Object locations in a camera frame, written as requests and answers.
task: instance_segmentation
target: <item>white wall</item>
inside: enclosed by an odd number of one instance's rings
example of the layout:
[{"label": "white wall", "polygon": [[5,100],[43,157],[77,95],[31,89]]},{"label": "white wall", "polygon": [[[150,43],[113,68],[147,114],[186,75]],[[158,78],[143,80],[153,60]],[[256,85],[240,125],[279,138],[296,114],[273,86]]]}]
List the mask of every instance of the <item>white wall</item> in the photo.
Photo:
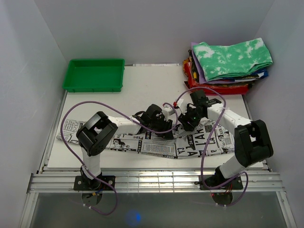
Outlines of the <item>white wall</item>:
[{"label": "white wall", "polygon": [[177,63],[190,42],[250,40],[274,0],[35,0],[64,57]]},{"label": "white wall", "polygon": [[267,124],[274,148],[268,162],[281,173],[296,223],[304,227],[304,1],[276,0],[256,37],[274,64],[248,94],[249,108]]},{"label": "white wall", "polygon": [[62,95],[67,62],[33,0],[0,0],[0,227],[24,207]]}]

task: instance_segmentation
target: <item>green plastic tray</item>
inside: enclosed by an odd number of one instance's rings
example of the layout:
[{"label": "green plastic tray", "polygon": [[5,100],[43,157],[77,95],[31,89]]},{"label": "green plastic tray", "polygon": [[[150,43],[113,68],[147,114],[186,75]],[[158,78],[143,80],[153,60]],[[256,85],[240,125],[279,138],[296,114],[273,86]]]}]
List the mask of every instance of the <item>green plastic tray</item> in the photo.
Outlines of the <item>green plastic tray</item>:
[{"label": "green plastic tray", "polygon": [[120,92],[124,59],[73,59],[62,87],[68,92]]}]

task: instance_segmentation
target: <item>stack of folded cloth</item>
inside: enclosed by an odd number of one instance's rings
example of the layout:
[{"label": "stack of folded cloth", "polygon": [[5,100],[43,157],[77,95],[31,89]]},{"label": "stack of folded cloth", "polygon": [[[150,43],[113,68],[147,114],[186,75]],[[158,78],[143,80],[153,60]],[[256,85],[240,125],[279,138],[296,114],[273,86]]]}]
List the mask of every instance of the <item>stack of folded cloth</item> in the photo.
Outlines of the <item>stack of folded cloth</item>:
[{"label": "stack of folded cloth", "polygon": [[265,68],[272,64],[261,38],[231,46],[192,43],[189,56],[183,62],[186,85],[209,87],[221,94],[245,94],[255,80],[268,76]]}]

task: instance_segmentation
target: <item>folded green tie-dye cloth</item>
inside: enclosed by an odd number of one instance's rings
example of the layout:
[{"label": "folded green tie-dye cloth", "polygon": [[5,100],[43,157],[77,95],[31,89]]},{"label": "folded green tie-dye cloth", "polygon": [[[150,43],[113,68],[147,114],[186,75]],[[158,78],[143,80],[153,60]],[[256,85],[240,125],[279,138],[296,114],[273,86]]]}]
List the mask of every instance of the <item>folded green tie-dye cloth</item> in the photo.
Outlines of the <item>folded green tie-dye cloth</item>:
[{"label": "folded green tie-dye cloth", "polygon": [[262,38],[231,46],[210,46],[205,42],[193,46],[204,70],[206,81],[241,77],[272,64]]}]

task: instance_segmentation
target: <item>white shelf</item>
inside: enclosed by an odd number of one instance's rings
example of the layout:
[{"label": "white shelf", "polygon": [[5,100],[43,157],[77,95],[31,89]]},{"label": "white shelf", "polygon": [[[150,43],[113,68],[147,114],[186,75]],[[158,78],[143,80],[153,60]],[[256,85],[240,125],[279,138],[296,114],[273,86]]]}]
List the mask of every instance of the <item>white shelf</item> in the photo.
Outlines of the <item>white shelf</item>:
[{"label": "white shelf", "polygon": [[[64,114],[75,104],[82,101],[99,101],[106,103],[126,115],[146,110],[151,104],[161,106],[164,102],[173,101],[182,93],[186,86],[186,77],[181,66],[126,66],[124,71],[123,89],[120,93],[68,93],[66,96],[61,120]],[[237,114],[248,117],[241,95],[227,95],[227,106]],[[189,95],[183,99],[191,101]],[[69,119],[86,121],[98,111],[107,115],[119,116],[117,113],[97,104],[84,104],[77,107],[68,116]],[[71,145],[72,149],[82,157],[80,147]],[[216,168],[226,162],[232,154],[207,157],[204,167]],[[66,148],[63,142],[55,139],[47,164],[49,169],[79,169],[80,162]],[[133,154],[104,150],[101,153],[101,167],[105,169],[199,169],[200,158],[168,159],[149,155]],[[261,162],[252,166],[263,168]]]}]

